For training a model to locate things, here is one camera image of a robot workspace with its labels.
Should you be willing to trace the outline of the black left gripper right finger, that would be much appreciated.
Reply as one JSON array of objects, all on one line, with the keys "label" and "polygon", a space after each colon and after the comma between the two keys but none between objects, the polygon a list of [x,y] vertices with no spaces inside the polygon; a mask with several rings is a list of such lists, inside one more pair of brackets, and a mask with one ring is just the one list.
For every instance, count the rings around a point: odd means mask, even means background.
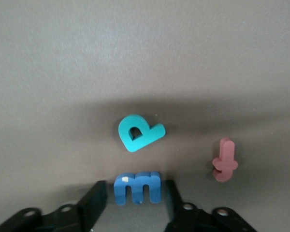
[{"label": "black left gripper right finger", "polygon": [[184,202],[173,180],[163,182],[170,222],[166,232],[256,232],[237,212],[217,207],[211,213]]}]

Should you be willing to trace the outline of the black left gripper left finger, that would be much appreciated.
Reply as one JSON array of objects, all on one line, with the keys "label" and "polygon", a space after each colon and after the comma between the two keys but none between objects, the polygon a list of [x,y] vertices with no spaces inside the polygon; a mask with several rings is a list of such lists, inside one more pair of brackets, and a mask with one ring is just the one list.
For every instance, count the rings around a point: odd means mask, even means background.
[{"label": "black left gripper left finger", "polygon": [[0,224],[0,232],[90,232],[107,205],[107,183],[98,181],[76,203],[44,215],[24,208]]}]

